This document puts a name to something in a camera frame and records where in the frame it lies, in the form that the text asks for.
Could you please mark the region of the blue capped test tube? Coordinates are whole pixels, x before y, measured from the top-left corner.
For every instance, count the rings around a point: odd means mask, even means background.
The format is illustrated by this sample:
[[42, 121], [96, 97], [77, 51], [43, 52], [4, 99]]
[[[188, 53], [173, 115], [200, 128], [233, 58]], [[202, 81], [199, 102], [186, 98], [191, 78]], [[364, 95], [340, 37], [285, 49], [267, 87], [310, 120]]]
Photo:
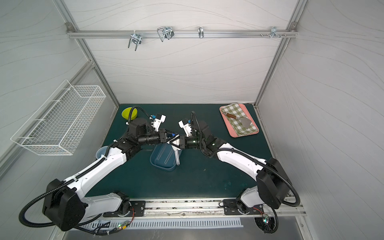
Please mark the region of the blue capped test tube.
[[159, 153], [157, 155], [157, 158], [156, 158], [157, 161], [160, 161], [160, 159], [161, 159], [161, 157], [162, 157], [162, 155], [164, 153], [164, 150], [165, 150], [165, 148], [161, 147], [161, 149], [159, 150]]

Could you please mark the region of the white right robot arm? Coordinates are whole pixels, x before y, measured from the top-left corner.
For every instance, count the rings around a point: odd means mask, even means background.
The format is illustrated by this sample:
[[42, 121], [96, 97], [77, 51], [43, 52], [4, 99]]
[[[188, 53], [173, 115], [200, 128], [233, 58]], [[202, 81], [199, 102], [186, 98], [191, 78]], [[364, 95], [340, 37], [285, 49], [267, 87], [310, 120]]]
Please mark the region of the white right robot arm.
[[277, 210], [281, 205], [297, 206], [300, 198], [280, 162], [274, 158], [260, 159], [234, 148], [228, 142], [215, 137], [205, 122], [180, 122], [185, 134], [174, 134], [168, 144], [176, 152], [198, 149], [208, 158], [216, 158], [251, 177], [257, 185], [243, 190], [236, 200], [237, 209], [247, 212], [257, 205], [267, 205]]

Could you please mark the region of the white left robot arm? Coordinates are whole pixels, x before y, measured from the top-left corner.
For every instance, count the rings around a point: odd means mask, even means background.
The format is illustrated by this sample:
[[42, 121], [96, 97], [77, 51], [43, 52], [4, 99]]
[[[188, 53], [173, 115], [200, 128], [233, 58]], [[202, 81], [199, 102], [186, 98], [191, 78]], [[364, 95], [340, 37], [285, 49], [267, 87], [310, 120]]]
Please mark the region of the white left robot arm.
[[62, 231], [68, 231], [81, 221], [103, 213], [113, 213], [119, 217], [128, 215], [131, 203], [126, 194], [112, 192], [87, 197], [87, 193], [114, 169], [133, 158], [143, 145], [167, 143], [177, 136], [165, 129], [154, 129], [144, 118], [136, 118], [97, 161], [64, 181], [49, 183], [47, 190], [53, 193], [44, 198], [43, 214]]

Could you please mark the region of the clear test tube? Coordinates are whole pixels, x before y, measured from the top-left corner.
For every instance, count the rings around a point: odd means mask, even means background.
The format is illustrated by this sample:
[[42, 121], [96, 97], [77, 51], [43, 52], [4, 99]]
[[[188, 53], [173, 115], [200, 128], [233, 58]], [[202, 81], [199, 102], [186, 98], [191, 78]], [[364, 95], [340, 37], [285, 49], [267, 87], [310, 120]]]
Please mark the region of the clear test tube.
[[166, 167], [170, 168], [174, 165], [175, 157], [174, 157], [174, 150], [172, 147], [168, 147], [167, 151], [165, 152], [165, 160], [164, 164]]
[[174, 141], [172, 141], [172, 147], [174, 149], [174, 152], [175, 152], [175, 158], [176, 158], [176, 164], [177, 166], [180, 165], [180, 148], [179, 148], [179, 145], [180, 145], [180, 136], [177, 135], [176, 139]]

